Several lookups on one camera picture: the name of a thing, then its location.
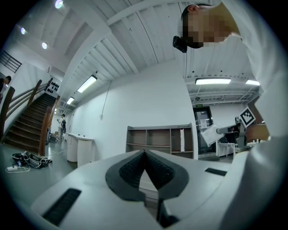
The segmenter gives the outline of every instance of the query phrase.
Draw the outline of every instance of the reception desk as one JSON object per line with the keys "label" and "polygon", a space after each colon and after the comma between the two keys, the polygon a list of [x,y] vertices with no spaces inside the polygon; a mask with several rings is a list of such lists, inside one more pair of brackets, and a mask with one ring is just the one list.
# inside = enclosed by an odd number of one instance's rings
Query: reception desk
{"label": "reception desk", "polygon": [[67,161],[80,167],[92,161],[92,141],[94,138],[76,133],[67,133]]}

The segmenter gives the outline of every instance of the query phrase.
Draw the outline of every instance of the black railing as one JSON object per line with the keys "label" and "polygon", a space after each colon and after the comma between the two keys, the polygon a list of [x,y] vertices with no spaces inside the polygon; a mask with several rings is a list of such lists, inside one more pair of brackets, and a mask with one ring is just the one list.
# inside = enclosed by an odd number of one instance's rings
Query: black railing
{"label": "black railing", "polygon": [[6,51],[2,51],[0,55],[0,62],[16,73],[16,71],[19,69],[19,67],[22,65],[21,62],[17,61],[14,57],[12,57],[10,54],[8,54]]}

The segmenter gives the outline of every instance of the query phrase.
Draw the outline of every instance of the ceiling light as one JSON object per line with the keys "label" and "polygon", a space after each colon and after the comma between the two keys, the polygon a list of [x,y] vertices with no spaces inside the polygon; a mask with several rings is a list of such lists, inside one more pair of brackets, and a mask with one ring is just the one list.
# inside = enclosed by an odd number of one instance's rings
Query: ceiling light
{"label": "ceiling light", "polygon": [[251,81],[251,80],[248,80],[246,84],[260,85],[258,81]]}
{"label": "ceiling light", "polygon": [[62,1],[62,0],[57,0],[57,1],[55,2],[55,7],[56,7],[57,9],[59,9],[59,8],[61,8],[61,6],[63,6],[63,1]]}
{"label": "ceiling light", "polygon": [[230,78],[198,78],[195,84],[229,84]]}
{"label": "ceiling light", "polygon": [[43,42],[42,47],[43,47],[43,49],[47,49],[47,43]]}
{"label": "ceiling light", "polygon": [[83,92],[85,89],[91,86],[96,80],[97,80],[97,77],[92,75],[86,82],[83,83],[83,85],[77,91],[80,93]]}
{"label": "ceiling light", "polygon": [[69,100],[66,103],[70,105],[72,101],[74,101],[74,98],[70,97]]}
{"label": "ceiling light", "polygon": [[22,27],[21,28],[21,34],[25,34],[26,33],[26,30]]}

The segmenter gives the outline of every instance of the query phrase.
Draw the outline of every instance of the glass door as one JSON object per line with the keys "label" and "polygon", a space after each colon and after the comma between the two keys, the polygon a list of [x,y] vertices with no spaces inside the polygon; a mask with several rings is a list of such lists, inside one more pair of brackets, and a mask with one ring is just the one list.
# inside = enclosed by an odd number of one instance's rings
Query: glass door
{"label": "glass door", "polygon": [[214,143],[208,147],[202,135],[200,134],[201,132],[204,132],[209,126],[213,125],[210,108],[193,108],[193,110],[197,128],[198,154],[201,155],[216,152],[216,144]]}

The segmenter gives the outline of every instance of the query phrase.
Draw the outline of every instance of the round light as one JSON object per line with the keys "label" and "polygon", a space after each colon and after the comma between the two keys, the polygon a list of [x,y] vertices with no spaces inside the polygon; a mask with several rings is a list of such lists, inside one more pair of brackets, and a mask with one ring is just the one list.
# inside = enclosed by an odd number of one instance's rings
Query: round light
{"label": "round light", "polygon": [[63,1],[62,1],[62,0],[57,0],[57,1],[55,2],[55,7],[56,7],[57,9],[59,9],[61,6],[63,6]]}
{"label": "round light", "polygon": [[42,47],[43,47],[43,49],[47,49],[47,43],[43,42]]}
{"label": "round light", "polygon": [[25,34],[26,30],[22,27],[21,28],[21,34]]}

